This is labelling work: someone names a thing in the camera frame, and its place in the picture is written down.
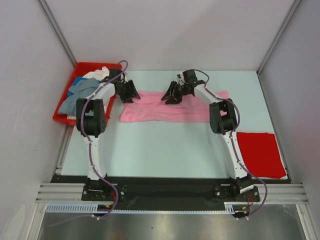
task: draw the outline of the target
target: metal floor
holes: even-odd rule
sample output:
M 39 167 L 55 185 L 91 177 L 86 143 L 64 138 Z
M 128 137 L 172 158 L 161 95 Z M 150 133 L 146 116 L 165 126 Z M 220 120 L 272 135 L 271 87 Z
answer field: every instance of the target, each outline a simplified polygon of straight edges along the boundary
M 295 205 L 265 205 L 249 218 L 203 214 L 111 214 L 97 221 L 46 213 L 38 240 L 305 240 Z

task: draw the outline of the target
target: red basket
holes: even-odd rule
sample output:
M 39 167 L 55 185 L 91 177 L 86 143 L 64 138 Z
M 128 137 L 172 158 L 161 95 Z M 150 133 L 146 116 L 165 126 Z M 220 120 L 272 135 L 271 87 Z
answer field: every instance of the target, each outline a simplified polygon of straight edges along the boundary
M 68 89 L 71 86 L 71 84 L 75 81 L 76 77 L 82 77 L 83 75 L 87 74 L 88 72 L 95 71 L 97 69 L 102 69 L 103 66 L 107 67 L 108 69 L 115 68 L 117 64 L 115 63 L 100 63 L 100 62 L 78 62 L 78 64 L 75 66 L 75 69 L 70 77 L 70 80 L 68 84 L 66 85 L 64 92 L 62 94 L 62 97 L 59 101 L 58 106 L 55 109 L 55 112 L 53 114 L 53 120 L 60 122 L 62 124 L 66 125 L 76 125 L 76 120 L 75 119 L 67 119 L 66 114 L 58 114 L 58 110 L 63 103 L 64 100 L 67 99 L 68 95 Z M 119 64 L 117 66 L 118 69 L 122 69 L 122 65 Z M 114 104 L 116 96 L 113 96 L 110 98 L 108 107 L 105 111 L 105 120 L 108 123 L 108 120 L 110 118 L 110 112 L 112 109 L 112 105 Z

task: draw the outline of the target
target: gray-blue cloth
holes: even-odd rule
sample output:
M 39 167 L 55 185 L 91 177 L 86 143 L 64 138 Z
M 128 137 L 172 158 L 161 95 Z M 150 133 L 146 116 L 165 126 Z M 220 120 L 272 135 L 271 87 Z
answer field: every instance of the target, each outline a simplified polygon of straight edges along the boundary
M 71 85 L 69 91 L 73 95 L 69 96 L 61 104 L 58 114 L 67 114 L 76 116 L 76 104 L 78 99 L 84 99 L 91 95 L 99 86 L 100 81 L 95 78 L 89 78 L 79 81 L 76 85 Z

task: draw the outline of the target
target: blue cloth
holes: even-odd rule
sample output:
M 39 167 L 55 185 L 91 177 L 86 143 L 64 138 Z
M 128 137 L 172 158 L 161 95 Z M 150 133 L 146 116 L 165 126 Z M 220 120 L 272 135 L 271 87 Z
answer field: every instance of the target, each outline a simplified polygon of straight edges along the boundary
M 69 91 L 72 93 L 61 104 L 58 114 L 67 114 L 76 116 L 76 104 L 78 99 L 84 99 L 91 95 L 99 86 L 100 81 L 95 78 L 83 79 L 76 85 L 71 85 Z
M 78 84 L 78 82 L 80 82 L 81 80 L 87 80 L 88 78 L 85 78 L 85 77 L 82 77 L 82 76 L 77 76 L 75 79 L 74 79 L 74 82 L 71 84 L 71 86 L 75 86 Z M 73 93 L 68 91 L 68 94 L 66 96 L 66 98 L 70 97 Z

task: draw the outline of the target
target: pink towel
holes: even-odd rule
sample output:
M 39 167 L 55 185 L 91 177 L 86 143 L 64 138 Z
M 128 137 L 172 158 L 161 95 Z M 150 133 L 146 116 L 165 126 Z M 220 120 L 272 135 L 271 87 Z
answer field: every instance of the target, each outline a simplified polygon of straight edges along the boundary
M 209 106 L 201 99 L 186 95 L 179 104 L 166 105 L 161 101 L 165 92 L 139 91 L 141 99 L 133 98 L 133 103 L 124 104 L 120 122 L 168 121 L 207 123 L 209 122 Z M 228 92 L 217 92 L 221 98 L 227 98 Z

